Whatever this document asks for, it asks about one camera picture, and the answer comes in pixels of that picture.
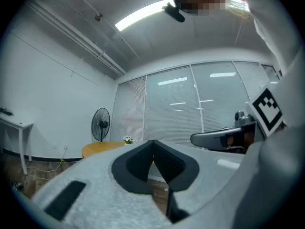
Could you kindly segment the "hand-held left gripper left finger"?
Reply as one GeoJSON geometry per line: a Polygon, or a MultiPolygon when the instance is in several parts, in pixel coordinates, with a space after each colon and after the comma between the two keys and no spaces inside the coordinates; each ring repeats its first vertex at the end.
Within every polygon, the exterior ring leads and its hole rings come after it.
{"type": "Polygon", "coordinates": [[[171,225],[147,184],[152,141],[101,152],[77,162],[32,198],[69,229],[163,229],[171,225]]]}

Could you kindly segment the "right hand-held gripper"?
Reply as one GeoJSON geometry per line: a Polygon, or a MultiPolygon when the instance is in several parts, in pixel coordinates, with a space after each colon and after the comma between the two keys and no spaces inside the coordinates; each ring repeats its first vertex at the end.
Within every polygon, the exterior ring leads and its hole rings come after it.
{"type": "Polygon", "coordinates": [[[234,115],[234,126],[219,131],[193,134],[194,146],[213,151],[244,154],[255,142],[264,141],[277,129],[283,129],[283,113],[269,87],[234,115]]]}

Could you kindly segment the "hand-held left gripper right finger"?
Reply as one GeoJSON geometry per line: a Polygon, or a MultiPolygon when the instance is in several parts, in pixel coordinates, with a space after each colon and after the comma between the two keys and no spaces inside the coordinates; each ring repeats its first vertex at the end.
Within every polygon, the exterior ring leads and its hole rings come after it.
{"type": "Polygon", "coordinates": [[[240,169],[218,161],[240,164],[244,156],[153,141],[153,160],[169,187],[166,215],[152,209],[154,223],[233,223],[244,189],[240,169]]]}

